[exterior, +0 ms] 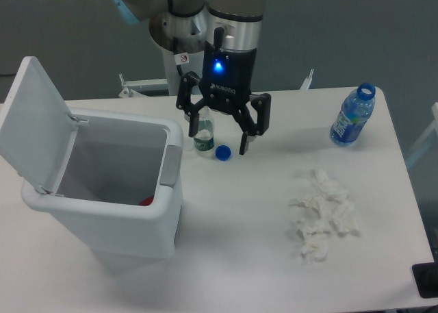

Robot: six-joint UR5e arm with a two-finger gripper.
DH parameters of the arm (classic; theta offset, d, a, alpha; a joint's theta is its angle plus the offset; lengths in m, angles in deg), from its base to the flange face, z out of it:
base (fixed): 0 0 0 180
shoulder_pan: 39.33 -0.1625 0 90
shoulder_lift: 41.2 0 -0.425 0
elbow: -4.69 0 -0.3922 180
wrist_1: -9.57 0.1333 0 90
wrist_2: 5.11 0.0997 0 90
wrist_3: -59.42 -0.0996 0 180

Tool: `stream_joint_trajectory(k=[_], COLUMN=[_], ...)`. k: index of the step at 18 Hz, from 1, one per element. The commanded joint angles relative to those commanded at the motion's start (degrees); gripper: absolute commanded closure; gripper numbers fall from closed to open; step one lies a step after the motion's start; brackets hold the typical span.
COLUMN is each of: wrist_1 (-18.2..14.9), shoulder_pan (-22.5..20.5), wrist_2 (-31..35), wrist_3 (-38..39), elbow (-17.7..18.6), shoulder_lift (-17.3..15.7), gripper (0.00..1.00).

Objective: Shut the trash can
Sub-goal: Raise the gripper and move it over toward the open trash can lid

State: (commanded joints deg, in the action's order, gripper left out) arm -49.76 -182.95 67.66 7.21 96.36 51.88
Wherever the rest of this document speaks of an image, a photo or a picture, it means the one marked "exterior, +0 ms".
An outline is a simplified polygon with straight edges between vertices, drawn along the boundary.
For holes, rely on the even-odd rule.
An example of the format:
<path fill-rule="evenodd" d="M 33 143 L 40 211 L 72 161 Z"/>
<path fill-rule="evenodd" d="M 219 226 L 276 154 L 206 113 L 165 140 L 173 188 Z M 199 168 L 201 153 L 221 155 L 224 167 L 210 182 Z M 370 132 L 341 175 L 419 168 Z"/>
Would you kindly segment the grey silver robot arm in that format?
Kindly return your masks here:
<path fill-rule="evenodd" d="M 169 92 L 188 118 L 189 135 L 208 107 L 234 118 L 246 153 L 270 122 L 271 96 L 250 89 L 266 0 L 113 1 L 128 23 L 148 21 L 151 38 L 169 54 Z"/>

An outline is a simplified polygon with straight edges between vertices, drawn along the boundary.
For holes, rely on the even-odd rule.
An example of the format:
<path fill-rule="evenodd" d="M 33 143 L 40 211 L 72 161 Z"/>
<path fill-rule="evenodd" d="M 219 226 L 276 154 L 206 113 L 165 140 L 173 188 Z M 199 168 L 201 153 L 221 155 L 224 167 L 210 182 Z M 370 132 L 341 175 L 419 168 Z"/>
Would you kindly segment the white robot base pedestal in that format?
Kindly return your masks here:
<path fill-rule="evenodd" d="M 162 52 L 164 79 L 125 81 L 119 75 L 121 98 L 154 96 L 165 90 L 170 96 L 178 93 L 180 77 L 189 71 L 202 73 L 207 11 L 189 17 L 175 16 L 169 12 L 159 14 L 149 21 L 149 33 L 156 47 Z"/>

